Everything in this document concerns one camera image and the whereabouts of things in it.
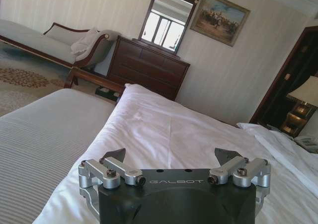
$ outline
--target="painting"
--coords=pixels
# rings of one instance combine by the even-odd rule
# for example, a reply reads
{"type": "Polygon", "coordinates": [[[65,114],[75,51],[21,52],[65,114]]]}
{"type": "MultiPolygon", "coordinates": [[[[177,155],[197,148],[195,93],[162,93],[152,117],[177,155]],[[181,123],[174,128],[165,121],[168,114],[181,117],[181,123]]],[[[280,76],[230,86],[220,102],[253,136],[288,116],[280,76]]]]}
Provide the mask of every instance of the painting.
{"type": "Polygon", "coordinates": [[[233,46],[249,13],[228,0],[201,0],[190,29],[233,46]]]}

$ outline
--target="patterned carpet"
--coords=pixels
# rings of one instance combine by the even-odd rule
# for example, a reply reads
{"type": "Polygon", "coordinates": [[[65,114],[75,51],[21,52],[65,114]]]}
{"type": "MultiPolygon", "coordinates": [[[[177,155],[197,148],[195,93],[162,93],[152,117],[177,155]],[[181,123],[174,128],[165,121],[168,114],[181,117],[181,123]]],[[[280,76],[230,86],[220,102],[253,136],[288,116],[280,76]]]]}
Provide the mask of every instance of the patterned carpet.
{"type": "MultiPolygon", "coordinates": [[[[69,69],[0,42],[0,116],[63,88],[69,69]]],[[[75,89],[94,94],[79,80],[75,89]]]]}

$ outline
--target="silver metal clamp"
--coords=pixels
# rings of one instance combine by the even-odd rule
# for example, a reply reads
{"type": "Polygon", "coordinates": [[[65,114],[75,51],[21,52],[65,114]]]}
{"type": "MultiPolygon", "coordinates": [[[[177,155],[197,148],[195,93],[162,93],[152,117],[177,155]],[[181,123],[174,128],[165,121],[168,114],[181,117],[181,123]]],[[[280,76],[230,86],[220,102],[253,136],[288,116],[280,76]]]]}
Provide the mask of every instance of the silver metal clamp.
{"type": "Polygon", "coordinates": [[[133,169],[113,157],[84,160],[79,165],[79,193],[86,198],[86,204],[94,216],[99,220],[98,192],[94,185],[102,184],[106,189],[120,186],[121,177],[128,185],[142,186],[146,179],[143,172],[133,169]]]}
{"type": "Polygon", "coordinates": [[[256,158],[252,162],[241,156],[236,156],[219,168],[210,169],[208,181],[213,185],[228,182],[233,176],[233,183],[242,188],[247,188],[253,183],[256,186],[255,216],[263,207],[264,198],[270,192],[271,166],[267,160],[256,158]]]}

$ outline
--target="mirror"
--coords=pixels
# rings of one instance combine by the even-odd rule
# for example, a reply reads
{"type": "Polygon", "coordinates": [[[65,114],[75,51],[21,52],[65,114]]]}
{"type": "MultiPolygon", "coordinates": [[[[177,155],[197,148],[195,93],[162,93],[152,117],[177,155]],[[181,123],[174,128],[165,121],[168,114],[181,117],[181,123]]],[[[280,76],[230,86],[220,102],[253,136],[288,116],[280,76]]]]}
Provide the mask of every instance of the mirror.
{"type": "Polygon", "coordinates": [[[198,0],[152,0],[139,40],[176,54],[198,0]]]}

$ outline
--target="wooden cabinet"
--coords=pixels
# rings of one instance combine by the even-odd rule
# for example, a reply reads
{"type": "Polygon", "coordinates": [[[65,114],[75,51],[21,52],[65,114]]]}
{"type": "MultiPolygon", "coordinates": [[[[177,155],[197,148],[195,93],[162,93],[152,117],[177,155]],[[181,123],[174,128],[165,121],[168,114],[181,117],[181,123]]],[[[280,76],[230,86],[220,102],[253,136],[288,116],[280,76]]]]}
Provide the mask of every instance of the wooden cabinet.
{"type": "Polygon", "coordinates": [[[118,37],[107,78],[139,84],[175,100],[190,64],[138,40],[118,37]]]}

